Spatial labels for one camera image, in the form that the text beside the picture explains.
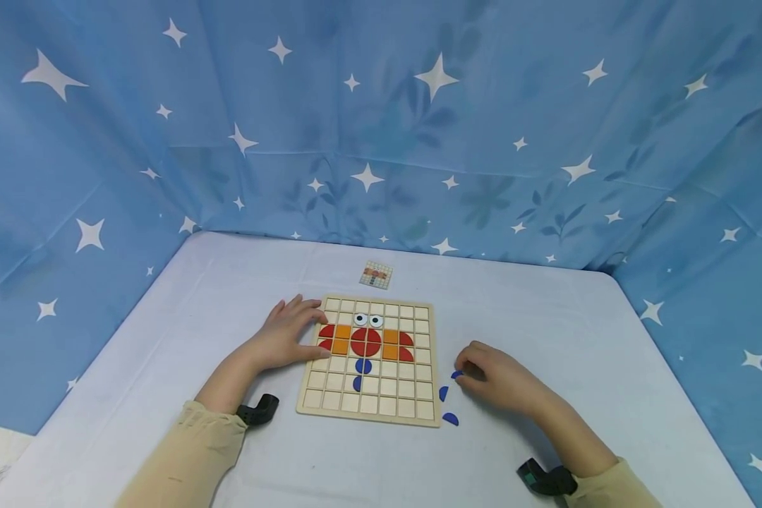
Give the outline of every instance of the grid square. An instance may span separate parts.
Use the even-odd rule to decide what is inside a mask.
[[[345,365],[347,365],[347,358],[343,356],[332,356],[329,370],[331,370],[332,373],[343,373]]]
[[[357,392],[358,391],[358,390],[356,390],[354,388],[355,387],[354,382],[356,380],[356,377],[360,378],[361,376],[355,376],[355,375],[345,375],[344,376],[344,391],[345,392],[350,392],[352,394],[352,392]]]
[[[322,390],[305,391],[305,407],[318,409],[322,405]]]
[[[341,396],[341,410],[358,413],[358,394],[344,394]]]
[[[381,362],[381,375],[383,377],[397,377],[398,364],[395,362]]]
[[[415,401],[408,400],[408,399],[399,399],[398,400],[398,416],[403,416],[405,418],[414,418],[415,417]]]
[[[381,395],[396,396],[398,382],[389,378],[381,378]]]
[[[398,331],[397,330],[385,330],[383,331],[383,341],[386,344],[398,343]]]
[[[344,339],[335,339],[333,341],[333,349],[331,349],[331,352],[333,354],[347,354],[348,349],[349,343],[347,341]]]
[[[361,394],[377,394],[379,392],[379,378],[365,377],[361,380]]]
[[[398,365],[398,377],[403,380],[415,379],[415,365],[411,363],[402,363]]]
[[[379,414],[395,416],[395,402],[394,398],[381,397],[379,400]]]
[[[418,398],[423,398],[427,400],[433,400],[435,398],[435,394],[433,392],[433,386],[431,383],[422,383],[418,381],[415,383],[415,392],[418,395]]]
[[[415,361],[418,363],[431,363],[429,349],[415,349]]]
[[[328,362],[328,358],[319,358],[318,360],[313,360],[313,363],[310,364],[310,368],[313,370],[327,370]]]
[[[341,384],[344,381],[344,374],[329,373],[327,375],[327,389],[341,390]]]
[[[379,397],[375,395],[361,396],[361,412],[376,415],[379,412]]]
[[[418,401],[418,418],[435,419],[435,405],[431,402]]]
[[[431,367],[429,365],[415,365],[415,377],[418,381],[431,381]]]
[[[339,392],[325,392],[322,398],[322,408],[337,410],[341,404],[341,394]]]
[[[349,339],[350,330],[352,329],[348,325],[335,325],[335,336],[338,339]]]
[[[308,376],[308,388],[316,388],[316,389],[323,389],[325,387],[325,373],[317,373],[317,371],[313,371],[310,376]]]
[[[398,397],[415,398],[414,381],[398,381]]]

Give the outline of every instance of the finger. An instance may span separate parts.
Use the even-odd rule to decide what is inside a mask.
[[[473,348],[480,349],[481,351],[494,351],[494,348],[492,348],[491,346],[488,346],[488,344],[486,344],[485,342],[472,341],[468,343],[468,345]]]
[[[322,325],[327,325],[327,316],[324,312],[318,309],[303,310],[294,318],[294,327],[297,328],[297,330],[302,330],[302,328],[311,321],[318,321],[321,322]]]
[[[294,308],[294,312],[301,312],[305,309],[316,309],[322,305],[322,300],[304,300]]]
[[[468,375],[458,375],[455,381],[463,391],[474,396],[481,396],[485,391],[486,383],[484,381],[473,379]]]
[[[300,303],[300,301],[302,301],[302,295],[297,294],[296,296],[294,296],[294,298],[292,298],[285,305],[285,309],[283,309],[282,315],[283,316],[292,315],[294,313],[294,308],[296,307],[296,305],[298,305]]]
[[[285,309],[285,300],[280,300],[278,304],[268,313],[268,317],[265,318],[265,322],[271,322],[277,317],[280,312]]]
[[[454,361],[454,369],[463,370],[463,364],[466,362],[472,362],[474,365],[477,365],[477,367],[485,371],[486,365],[488,364],[488,352],[469,344],[457,355],[457,359]]]
[[[307,360],[317,360],[319,358],[329,358],[331,353],[319,346],[300,346],[296,349],[297,362],[307,362]]]

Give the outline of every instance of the white star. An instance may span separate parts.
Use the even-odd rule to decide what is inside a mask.
[[[189,234],[193,234],[195,232],[195,226],[198,225],[194,220],[189,219],[186,215],[183,216],[183,225],[180,226],[180,229],[178,232],[184,232],[188,231]]]
[[[236,122],[234,124],[234,134],[230,135],[229,139],[233,139],[235,143],[237,143],[237,146],[240,148],[240,153],[243,154],[243,157],[246,156],[247,148],[254,145],[259,145],[257,141],[252,141],[252,140],[243,138],[243,135],[240,133],[240,128],[237,127]]]
[[[373,183],[377,182],[383,182],[383,178],[379,178],[376,175],[373,175],[372,169],[370,169],[370,164],[367,162],[367,165],[364,166],[364,172],[359,173],[358,175],[350,175],[354,177],[356,180],[361,181],[361,183],[364,183],[364,191],[370,192],[370,186]]]
[[[56,315],[56,311],[54,310],[56,300],[59,300],[59,298],[55,298],[54,301],[50,301],[49,303],[43,303],[42,301],[37,302],[37,305],[40,306],[40,316],[37,317],[37,321],[48,315]]]
[[[595,173],[595,169],[590,167],[590,159],[593,159],[593,155],[587,157],[584,162],[578,166],[562,167],[563,170],[567,171],[570,174],[570,182],[567,183],[568,187],[570,187],[573,182],[579,180],[579,178],[582,176],[589,175],[590,173]]]
[[[441,241],[438,245],[433,246],[433,249],[437,249],[438,252],[440,252],[440,255],[444,255],[446,252],[452,252],[453,250],[456,250],[455,247],[452,247],[449,245],[449,239],[446,238],[444,241]]]
[[[750,467],[756,467],[762,473],[762,459],[757,458],[756,455],[751,455],[751,461],[748,463]]]
[[[348,86],[350,87],[350,91],[351,91],[351,92],[353,91],[353,89],[354,89],[356,86],[359,86],[359,85],[360,85],[360,83],[359,83],[358,81],[356,81],[356,79],[353,77],[353,73],[350,73],[350,79],[349,79],[349,80],[346,80],[346,81],[344,81],[344,84],[345,84],[345,85],[348,85]]]
[[[425,84],[429,85],[429,102],[435,100],[435,93],[440,90],[441,86],[451,85],[452,83],[460,81],[444,73],[443,53],[438,55],[437,62],[435,62],[435,66],[433,66],[431,71],[428,71],[428,73],[415,75],[415,77],[419,80],[422,80]]]
[[[607,224],[612,224],[616,220],[623,220],[624,218],[619,215],[621,213],[621,210],[615,210],[615,213],[605,215],[607,218]]]
[[[691,97],[692,95],[695,95],[700,90],[707,89],[708,85],[706,84],[706,74],[703,74],[700,79],[693,83],[689,83],[688,85],[684,85],[685,89],[688,90],[688,93],[686,94],[686,98]]]
[[[162,104],[160,108],[158,108],[158,111],[155,112],[156,114],[160,114],[160,116],[163,116],[166,119],[169,119],[169,113],[172,113],[172,110],[167,109]]]
[[[749,353],[748,351],[745,351],[745,361],[740,365],[740,367],[745,367],[745,365],[750,365],[751,367],[755,367],[762,371],[762,354],[754,354]]]
[[[322,183],[319,183],[316,178],[313,179],[312,182],[308,183],[308,187],[311,187],[313,189],[313,192],[319,192],[319,187],[322,187]]]
[[[590,69],[589,71],[584,71],[582,74],[588,76],[590,79],[590,82],[586,84],[587,86],[592,85],[595,80],[600,80],[606,76],[607,73],[604,72],[604,59],[601,59],[598,65],[594,66],[594,68]]]
[[[446,191],[448,191],[452,187],[457,187],[460,185],[460,183],[457,183],[454,181],[454,175],[451,175],[449,177],[449,180],[444,180],[442,183],[446,183]]]
[[[151,170],[149,167],[147,168],[147,171],[139,171],[140,173],[144,173],[144,175],[149,176],[152,178],[152,180],[155,180],[156,178],[161,178],[161,175],[157,174],[155,171]]]
[[[736,241],[736,234],[738,234],[740,229],[742,228],[723,229],[722,240],[720,241],[720,243],[722,243],[723,241]]]
[[[288,53],[293,53],[291,49],[288,49],[285,47],[285,44],[282,43],[282,39],[277,36],[277,43],[274,44],[273,48],[268,49],[269,52],[276,54],[279,57],[279,63],[285,64],[285,55]]]
[[[167,28],[167,31],[163,32],[163,34],[167,37],[171,37],[178,45],[178,48],[180,47],[180,40],[186,37],[186,32],[181,32],[178,27],[176,27],[172,18],[169,18],[169,28]]]
[[[61,71],[51,63],[51,61],[45,57],[45,55],[38,49],[37,50],[37,66],[28,71],[23,76],[22,83],[44,83],[48,85],[60,97],[67,102],[66,87],[68,86],[89,86],[80,81],[74,80],[71,77],[64,75]]]
[[[646,304],[646,310],[644,310],[643,314],[640,315],[640,319],[642,319],[642,320],[652,320],[652,321],[658,323],[660,326],[663,326],[663,323],[660,322],[660,317],[658,316],[658,311],[660,310],[660,307],[663,306],[665,301],[661,301],[661,303],[652,303],[652,301],[643,300],[643,303]]]
[[[104,246],[102,246],[102,240],[99,238],[99,234],[102,233],[104,219],[99,220],[96,224],[93,225],[83,223],[79,219],[76,220],[76,223],[78,224],[78,228],[82,230],[82,237],[78,241],[76,252],[85,249],[87,246],[97,246],[99,249],[104,250]]]

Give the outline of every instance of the white table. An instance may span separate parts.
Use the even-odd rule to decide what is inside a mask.
[[[367,260],[388,291],[358,283]],[[440,429],[302,416],[302,365],[259,381],[281,400],[249,431],[216,507],[551,507],[515,470],[556,465],[525,421],[494,417],[450,381],[472,339],[566,397],[666,507],[752,503],[685,393],[605,274],[222,234],[192,236],[0,486],[0,507],[106,507],[216,364],[275,301],[365,294],[435,306]]]

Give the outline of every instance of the wooden frame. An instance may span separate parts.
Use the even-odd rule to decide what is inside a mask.
[[[339,301],[339,309],[338,310],[328,309],[327,308],[327,306],[328,306],[328,300],[331,300],[331,301],[338,300]],[[350,301],[353,301],[353,303],[354,303],[353,304],[353,310],[343,310],[342,306],[343,305],[349,306]],[[351,375],[351,374],[348,374],[348,373],[342,373],[342,377],[341,378],[342,378],[343,382],[342,382],[339,390],[336,390],[336,389],[333,389],[333,388],[328,388],[327,381],[325,381],[326,384],[323,385],[321,389],[318,389],[316,387],[308,386],[308,384],[310,384],[310,375],[311,375],[311,373],[325,373],[325,376],[327,376],[327,374],[334,374],[334,375],[338,374],[336,371],[329,369],[329,359],[324,360],[324,362],[327,362],[327,364],[328,364],[328,367],[325,368],[325,369],[313,367],[317,362],[318,363],[322,362],[322,360],[316,360],[316,361],[313,361],[313,362],[308,362],[306,364],[305,375],[302,376],[302,382],[301,382],[301,386],[300,386],[300,390],[299,390],[299,397],[297,397],[297,400],[296,400],[296,412],[297,413],[301,413],[301,415],[331,416],[331,417],[334,417],[334,418],[350,418],[350,419],[359,419],[360,421],[372,421],[372,422],[383,422],[383,423],[401,423],[401,424],[404,424],[404,425],[415,425],[415,426],[419,426],[419,427],[433,427],[433,428],[440,427],[440,421],[441,421],[441,415],[442,415],[442,413],[440,411],[440,384],[439,384],[439,381],[438,381],[437,354],[436,354],[436,348],[435,348],[435,343],[436,343],[436,340],[435,340],[435,310],[434,310],[433,306],[430,305],[430,304],[427,304],[427,303],[414,303],[414,301],[400,301],[400,300],[390,300],[388,298],[377,298],[377,296],[349,296],[349,295],[342,295],[342,294],[327,294],[327,295],[322,297],[322,309],[325,310],[329,314],[333,314],[334,312],[335,313],[340,313],[340,314],[343,314],[343,315],[347,315],[347,314],[353,314],[353,315],[359,314],[359,313],[361,313],[361,311],[360,310],[355,310],[355,303],[362,303],[362,304],[367,303],[370,306],[370,308],[371,308],[372,304],[382,304],[382,305],[384,305],[385,306],[385,316],[383,316],[383,317],[385,317],[385,324],[383,325],[383,329],[384,330],[392,329],[392,328],[386,328],[386,324],[387,324],[386,320],[389,319],[389,318],[398,320],[397,321],[398,323],[399,323],[399,320],[408,320],[409,319],[409,317],[406,317],[406,316],[401,317],[399,315],[399,312],[401,312],[399,309],[401,309],[402,306],[403,307],[412,307],[414,312],[417,312],[416,309],[427,309],[428,310],[428,319],[427,319],[428,324],[429,324],[428,348],[424,348],[424,347],[418,348],[417,347],[417,345],[418,345],[417,341],[414,342],[414,346],[412,348],[414,362],[411,365],[413,365],[414,374],[413,374],[413,379],[411,381],[412,381],[413,385],[415,386],[415,392],[414,392],[413,396],[410,398],[408,396],[402,396],[402,395],[399,394],[399,388],[401,388],[401,381],[402,380],[403,381],[410,381],[409,379],[402,379],[401,378],[401,368],[400,367],[401,367],[402,362],[400,360],[397,361],[396,376],[395,376],[395,378],[392,378],[392,376],[381,376],[381,371],[379,372],[379,375],[377,376],[377,379],[379,380],[379,383],[381,383],[381,379],[395,379],[396,380],[396,394],[395,394],[395,396],[391,396],[391,395],[387,395],[387,394],[381,394],[380,390],[379,390],[379,392],[377,392],[377,394],[365,394],[364,391],[356,392],[356,391],[353,391],[353,390],[345,389],[345,384],[347,383],[348,376]],[[394,309],[394,306],[398,306],[398,315],[397,316],[387,315],[387,311],[388,311],[387,306],[392,306],[392,309]],[[411,319],[413,321],[413,326],[416,326],[418,324],[417,321],[424,321],[423,319],[417,320],[415,315],[413,315],[413,317]],[[311,341],[310,341],[311,344],[313,344],[313,346],[316,346],[316,344],[321,340],[321,338],[319,337],[319,332],[321,330],[322,330],[322,325],[320,323],[316,323],[316,326],[313,327],[313,336],[311,337]],[[425,334],[423,334],[423,333],[417,333],[417,332],[412,331],[411,335],[412,335],[413,340],[414,340],[414,337],[416,337],[416,336],[423,337],[423,335],[425,335]],[[423,362],[419,363],[417,357],[418,357],[419,351],[423,351],[424,349],[428,349],[428,351],[429,351],[429,360],[430,360],[430,362],[429,362],[428,365],[429,365],[429,368],[430,368],[430,381],[428,381],[428,382],[431,384],[431,387],[433,387],[433,390],[431,390],[431,396],[432,396],[431,401],[427,401],[423,397],[418,397],[418,382],[419,382],[419,380],[418,380],[418,365],[420,365],[421,367],[424,367],[424,365],[427,365],[427,363],[423,363]],[[352,361],[352,360],[358,360],[359,358],[361,358],[359,356],[350,357],[350,352],[348,352],[348,354],[344,355],[344,356],[343,355],[336,355],[336,354],[332,355],[332,358],[336,358],[336,357],[345,358],[345,364],[347,365],[347,368],[349,368],[349,362],[350,361]],[[385,360],[383,358],[372,358],[372,357],[370,357],[370,359],[373,360],[373,361],[377,361],[377,364],[379,364],[379,366],[382,365],[382,362],[390,363],[390,360]],[[356,377],[363,378],[361,381],[359,381],[359,383],[363,383],[364,382],[364,378],[367,378],[368,376],[367,375],[356,375]],[[427,381],[420,380],[421,384],[423,384],[425,382],[427,382]],[[311,394],[311,405],[314,405],[313,404],[313,400],[315,399],[315,393],[316,392],[320,392],[319,395],[321,396],[321,398],[319,399],[318,407],[306,406],[306,396],[308,395],[308,390],[310,390],[312,392],[312,394]],[[334,392],[338,392],[339,393],[339,409],[326,409],[326,408],[322,407],[322,405],[324,404],[324,399],[326,397],[326,394],[328,394],[328,392],[329,392],[329,394],[334,394]],[[344,403],[345,403],[345,399],[344,399],[344,395],[345,394],[348,394],[348,395],[351,396],[351,398],[350,398],[351,401],[353,400],[353,397],[352,397],[353,395],[358,395],[359,396],[358,410],[356,410],[356,411],[346,411],[346,410],[342,409],[342,407],[344,406]],[[376,407],[375,413],[361,412],[361,404],[363,404],[364,400],[366,400],[368,402],[368,405],[370,405],[370,402],[372,401],[373,397],[375,397],[375,400],[376,400],[376,402],[375,402],[375,404],[376,404],[376,406],[375,406]],[[380,406],[381,406],[381,402],[382,402],[382,397],[387,399],[387,400],[385,400],[385,402],[388,401],[388,399],[390,399],[390,398],[394,398],[395,399],[395,412],[396,412],[395,416],[392,416],[392,415],[382,415],[381,414],[381,407]],[[399,416],[399,412],[401,412],[401,401],[402,400],[403,401],[407,401],[407,405],[408,405],[408,401],[409,400],[413,401],[413,405],[414,405],[414,409],[413,410],[415,411],[414,417]],[[419,418],[418,417],[418,412],[422,411],[422,408],[423,408],[423,413],[427,413],[427,411],[425,410],[425,405],[423,404],[424,402],[431,402],[431,403],[433,403],[433,417],[432,418]]]

